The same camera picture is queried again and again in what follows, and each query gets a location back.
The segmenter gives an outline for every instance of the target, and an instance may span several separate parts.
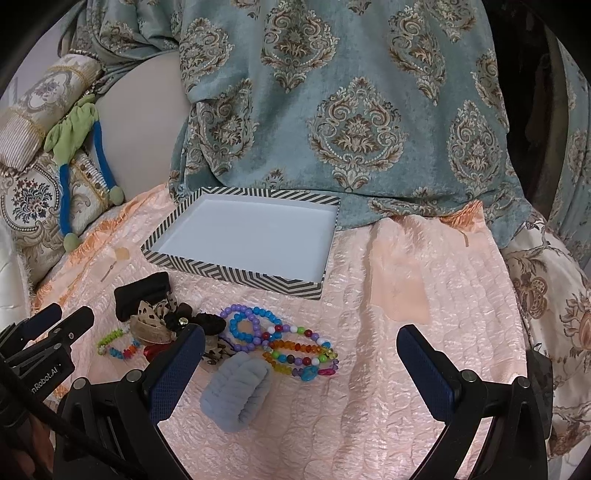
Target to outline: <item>patterned drape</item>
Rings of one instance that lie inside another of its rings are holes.
[[[591,258],[591,96],[589,83],[560,44],[569,100],[569,136],[549,223],[581,268]]]
[[[179,50],[193,107],[175,198],[329,192],[339,229],[479,199],[501,247],[530,213],[480,0],[87,0],[72,17],[72,46],[106,64],[103,91]]]

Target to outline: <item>green plush foot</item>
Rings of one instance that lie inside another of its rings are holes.
[[[123,189],[119,185],[115,185],[109,191],[109,199],[113,205],[121,205],[123,200],[125,200],[125,195],[123,194]]]
[[[76,250],[76,248],[78,248],[81,243],[82,242],[80,242],[80,239],[78,238],[78,236],[74,233],[68,233],[64,237],[64,248],[66,249],[66,252],[68,252],[68,253]]]

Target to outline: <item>blue gripper pad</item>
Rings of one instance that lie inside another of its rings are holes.
[[[436,365],[438,354],[443,354],[436,352],[414,325],[405,325],[398,331],[396,349],[433,418],[447,424],[453,416],[455,394]]]
[[[170,418],[204,352],[203,329],[190,323],[170,349],[159,353],[146,368],[143,388],[152,425]]]

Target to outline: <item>cream floral fabric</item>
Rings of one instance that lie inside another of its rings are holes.
[[[68,54],[0,117],[0,173],[21,173],[47,132],[58,123],[100,73],[98,61]]]
[[[70,220],[80,235],[109,207],[105,180],[78,151],[70,162]],[[0,177],[0,215],[7,223],[37,284],[65,253],[59,216],[62,192],[53,154],[40,151],[20,175]]]
[[[591,433],[591,282],[539,214],[501,253],[531,347],[552,360],[548,455],[561,457]]]

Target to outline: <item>metal screw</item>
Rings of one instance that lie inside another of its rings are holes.
[[[522,388],[529,388],[531,385],[530,381],[525,377],[517,377],[517,383]]]
[[[462,378],[467,382],[472,383],[476,381],[478,375],[476,375],[476,372],[473,372],[472,370],[462,370]]]
[[[72,384],[72,388],[74,390],[80,390],[81,388],[84,388],[85,385],[86,385],[86,380],[84,378],[76,378],[74,380],[74,383]]]
[[[141,370],[131,370],[127,372],[125,376],[128,382],[137,382],[140,378],[142,378],[142,371]]]

